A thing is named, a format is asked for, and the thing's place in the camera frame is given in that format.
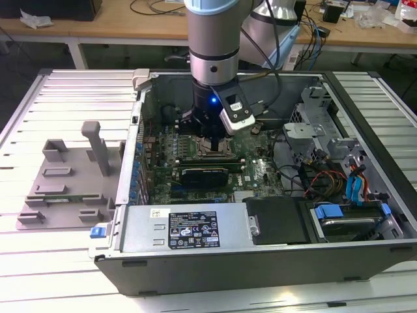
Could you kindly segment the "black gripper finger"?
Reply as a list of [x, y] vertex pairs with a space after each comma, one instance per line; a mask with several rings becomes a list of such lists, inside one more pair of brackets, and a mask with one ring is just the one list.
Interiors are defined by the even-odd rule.
[[201, 110], [189, 110], [182, 115], [182, 133], [208, 140], [208, 148], [218, 151], [220, 140], [220, 120]]

